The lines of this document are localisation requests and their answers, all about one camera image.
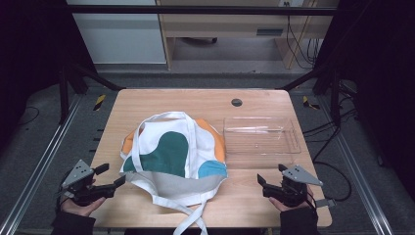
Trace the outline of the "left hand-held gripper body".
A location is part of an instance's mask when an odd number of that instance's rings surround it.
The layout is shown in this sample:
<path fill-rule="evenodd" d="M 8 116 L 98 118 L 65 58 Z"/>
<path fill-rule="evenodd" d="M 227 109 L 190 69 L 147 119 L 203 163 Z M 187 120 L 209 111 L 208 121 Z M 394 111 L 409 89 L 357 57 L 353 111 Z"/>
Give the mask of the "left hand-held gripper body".
<path fill-rule="evenodd" d="M 112 198 L 115 192 L 107 192 L 106 186 L 94 186 L 96 174 L 85 161 L 79 160 L 63 180 L 62 193 L 79 206 L 88 206 L 100 198 Z"/>

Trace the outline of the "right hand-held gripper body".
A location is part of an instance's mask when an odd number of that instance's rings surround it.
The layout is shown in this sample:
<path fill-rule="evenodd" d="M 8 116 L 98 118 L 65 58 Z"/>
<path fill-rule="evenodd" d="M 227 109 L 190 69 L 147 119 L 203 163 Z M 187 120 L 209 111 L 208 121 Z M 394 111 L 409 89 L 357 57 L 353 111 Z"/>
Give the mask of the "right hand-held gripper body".
<path fill-rule="evenodd" d="M 273 198 L 285 206 L 293 208 L 307 199 L 307 186 L 309 184 L 322 186 L 323 182 L 296 164 L 281 172 L 281 185 L 276 187 L 277 195 Z"/>

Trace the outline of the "white patterned tote bag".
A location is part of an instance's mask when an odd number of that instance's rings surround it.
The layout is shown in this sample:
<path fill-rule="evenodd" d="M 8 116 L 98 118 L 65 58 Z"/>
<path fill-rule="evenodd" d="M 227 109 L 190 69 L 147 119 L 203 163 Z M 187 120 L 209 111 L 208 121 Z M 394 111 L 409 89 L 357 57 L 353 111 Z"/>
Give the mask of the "white patterned tote bag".
<path fill-rule="evenodd" d="M 122 142 L 119 173 L 155 205 L 187 215 L 173 231 L 197 225 L 208 235 L 205 206 L 228 177 L 224 138 L 202 118 L 166 112 L 143 120 Z"/>

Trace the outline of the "person's right hand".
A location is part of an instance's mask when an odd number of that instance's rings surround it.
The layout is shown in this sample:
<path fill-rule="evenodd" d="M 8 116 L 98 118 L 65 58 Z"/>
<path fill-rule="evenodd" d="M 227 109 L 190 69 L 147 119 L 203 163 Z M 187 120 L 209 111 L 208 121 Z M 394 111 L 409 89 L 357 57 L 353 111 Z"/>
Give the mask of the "person's right hand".
<path fill-rule="evenodd" d="M 307 199 L 301 203 L 300 205 L 293 207 L 294 210 L 302 209 L 302 208 L 313 208 L 313 192 L 310 187 L 307 187 Z M 283 203 L 278 201 L 277 199 L 270 197 L 269 202 L 279 211 L 279 212 L 287 212 L 291 211 L 292 208 L 285 206 Z"/>

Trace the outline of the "person's left hand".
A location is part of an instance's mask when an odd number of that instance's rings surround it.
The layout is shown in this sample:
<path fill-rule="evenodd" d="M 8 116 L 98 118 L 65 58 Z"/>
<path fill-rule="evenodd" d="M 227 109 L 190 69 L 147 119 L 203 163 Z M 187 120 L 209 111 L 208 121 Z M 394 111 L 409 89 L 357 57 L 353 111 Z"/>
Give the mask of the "person's left hand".
<path fill-rule="evenodd" d="M 66 198 L 61 202 L 61 210 L 63 212 L 88 217 L 93 211 L 104 204 L 105 201 L 105 198 L 100 198 L 88 206 L 79 206 L 71 198 Z"/>

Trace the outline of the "clear plastic container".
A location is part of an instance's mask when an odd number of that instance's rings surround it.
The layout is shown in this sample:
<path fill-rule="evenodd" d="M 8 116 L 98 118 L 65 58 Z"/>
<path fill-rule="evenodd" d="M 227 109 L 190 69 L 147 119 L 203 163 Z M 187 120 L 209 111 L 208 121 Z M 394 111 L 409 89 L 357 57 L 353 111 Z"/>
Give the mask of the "clear plastic container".
<path fill-rule="evenodd" d="M 287 117 L 228 117 L 223 121 L 226 156 L 231 160 L 282 161 L 300 154 L 300 141 Z"/>

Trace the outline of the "yellow black tape strip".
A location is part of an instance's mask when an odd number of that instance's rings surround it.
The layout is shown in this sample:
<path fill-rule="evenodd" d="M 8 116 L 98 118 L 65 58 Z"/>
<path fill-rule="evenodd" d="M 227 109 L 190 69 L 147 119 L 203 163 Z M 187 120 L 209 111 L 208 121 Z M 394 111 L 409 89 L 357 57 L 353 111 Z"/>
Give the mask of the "yellow black tape strip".
<path fill-rule="evenodd" d="M 302 97 L 302 103 L 303 103 L 303 105 L 304 105 L 305 107 L 308 107 L 308 108 L 310 108 L 310 109 L 313 109 L 313 110 L 320 110 L 320 106 L 319 106 L 319 105 L 313 105 L 313 104 L 310 104 L 310 103 L 309 103 L 309 101 L 308 101 L 308 98 L 307 98 L 306 96 L 303 96 L 303 97 Z"/>
<path fill-rule="evenodd" d="M 103 102 L 104 102 L 104 100 L 105 100 L 105 98 L 106 98 L 106 95 L 100 95 L 98 98 L 97 98 L 97 101 L 96 101 L 96 103 L 95 103 L 95 106 L 94 106 L 94 109 L 93 109 L 93 111 L 99 111 L 100 110 L 100 108 L 101 108 L 101 106 L 102 106 L 102 104 L 103 104 Z"/>

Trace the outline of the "white cabinet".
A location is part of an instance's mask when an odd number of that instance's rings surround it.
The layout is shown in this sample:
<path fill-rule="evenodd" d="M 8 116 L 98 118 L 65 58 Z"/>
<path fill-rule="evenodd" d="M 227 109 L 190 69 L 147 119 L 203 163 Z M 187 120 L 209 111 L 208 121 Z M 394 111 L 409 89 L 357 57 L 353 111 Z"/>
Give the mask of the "white cabinet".
<path fill-rule="evenodd" d="M 164 64 L 157 14 L 73 14 L 95 64 Z"/>

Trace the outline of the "grey drawer label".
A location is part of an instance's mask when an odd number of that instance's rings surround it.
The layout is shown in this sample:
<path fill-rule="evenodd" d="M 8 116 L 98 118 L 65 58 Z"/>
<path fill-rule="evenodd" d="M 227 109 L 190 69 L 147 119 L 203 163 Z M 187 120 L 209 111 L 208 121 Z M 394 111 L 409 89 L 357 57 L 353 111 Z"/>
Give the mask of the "grey drawer label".
<path fill-rule="evenodd" d="M 256 35 L 278 37 L 278 36 L 281 36 L 283 32 L 284 32 L 283 28 L 259 28 L 256 31 Z"/>

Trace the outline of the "light wooden desk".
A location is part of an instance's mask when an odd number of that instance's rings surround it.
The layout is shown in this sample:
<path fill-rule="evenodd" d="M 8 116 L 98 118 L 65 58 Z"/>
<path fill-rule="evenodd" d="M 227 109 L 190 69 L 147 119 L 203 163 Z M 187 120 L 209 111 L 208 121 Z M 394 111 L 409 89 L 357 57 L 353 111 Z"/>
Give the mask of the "light wooden desk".
<path fill-rule="evenodd" d="M 336 8 L 340 0 L 156 0 L 159 6 L 245 6 Z M 265 37 L 275 41 L 284 66 L 289 69 L 304 54 L 304 39 L 325 37 L 330 16 L 173 15 L 161 14 L 161 30 L 173 38 Z M 281 36 L 257 36 L 259 28 L 283 28 Z"/>

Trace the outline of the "grey metal bracket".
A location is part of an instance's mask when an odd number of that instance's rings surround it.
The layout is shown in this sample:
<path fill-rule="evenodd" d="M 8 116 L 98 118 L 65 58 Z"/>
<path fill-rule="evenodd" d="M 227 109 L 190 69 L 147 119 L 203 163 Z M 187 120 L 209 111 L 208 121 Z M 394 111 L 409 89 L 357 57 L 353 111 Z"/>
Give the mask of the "grey metal bracket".
<path fill-rule="evenodd" d="M 315 207 L 317 208 L 323 208 L 323 207 L 334 207 L 336 205 L 336 201 L 334 199 L 321 199 L 315 201 Z"/>

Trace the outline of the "aluminium floor rail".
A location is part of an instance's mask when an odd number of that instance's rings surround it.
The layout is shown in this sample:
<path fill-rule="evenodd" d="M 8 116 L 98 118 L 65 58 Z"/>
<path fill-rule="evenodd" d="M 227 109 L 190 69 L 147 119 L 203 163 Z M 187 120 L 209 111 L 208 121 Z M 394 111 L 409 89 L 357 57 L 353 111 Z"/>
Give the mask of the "aluminium floor rail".
<path fill-rule="evenodd" d="M 24 188 L 18 195 L 14 206 L 7 213 L 7 216 L 0 224 L 0 235 L 14 235 L 17 231 L 19 224 L 21 223 L 36 191 L 38 190 L 50 163 L 56 156 L 56 153 L 68 132 L 81 101 L 82 97 L 80 95 L 73 96 L 73 100 L 69 106 L 68 116 L 55 128 L 53 136 L 47 143 L 47 147 L 42 153 L 39 161 L 36 163 L 36 166 L 31 172 Z"/>
<path fill-rule="evenodd" d="M 344 159 L 351 181 L 353 182 L 355 191 L 359 195 L 363 208 L 378 235 L 394 235 L 392 227 L 383 212 L 381 205 L 376 198 L 363 169 L 358 164 L 355 154 L 346 141 L 345 136 L 346 121 L 341 119 L 339 132 L 336 135 L 336 142 Z"/>

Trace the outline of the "black metal frame strut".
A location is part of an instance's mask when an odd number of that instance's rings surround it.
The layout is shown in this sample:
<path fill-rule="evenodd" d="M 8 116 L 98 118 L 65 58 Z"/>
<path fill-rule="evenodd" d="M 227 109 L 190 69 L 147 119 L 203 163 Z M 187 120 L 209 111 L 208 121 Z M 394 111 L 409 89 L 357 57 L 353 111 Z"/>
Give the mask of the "black metal frame strut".
<path fill-rule="evenodd" d="M 279 87 L 279 90 L 290 91 L 295 87 L 316 78 L 316 82 L 312 88 L 315 95 L 324 94 L 328 88 L 331 88 L 330 96 L 330 117 L 336 127 L 341 126 L 341 115 L 339 105 L 341 73 L 337 67 L 321 66 L 302 75 L 300 78 Z"/>
<path fill-rule="evenodd" d="M 68 85 L 70 84 L 72 86 L 76 94 L 85 94 L 88 90 L 88 86 L 84 81 L 84 77 L 89 77 L 113 91 L 120 91 L 123 89 L 122 86 L 116 85 L 104 79 L 98 75 L 96 71 L 87 69 L 78 64 L 64 65 L 59 71 L 59 88 L 61 101 L 60 124 L 63 124 L 69 117 Z"/>

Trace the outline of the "black horizontal frame bar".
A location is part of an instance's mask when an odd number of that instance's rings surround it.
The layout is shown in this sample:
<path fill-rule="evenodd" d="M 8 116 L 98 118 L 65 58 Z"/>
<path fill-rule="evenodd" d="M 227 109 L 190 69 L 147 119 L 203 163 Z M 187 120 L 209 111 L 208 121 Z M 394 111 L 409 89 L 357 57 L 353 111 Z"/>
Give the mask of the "black horizontal frame bar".
<path fill-rule="evenodd" d="M 336 8 L 243 6 L 68 5 L 66 9 L 78 14 L 334 16 L 338 12 Z"/>

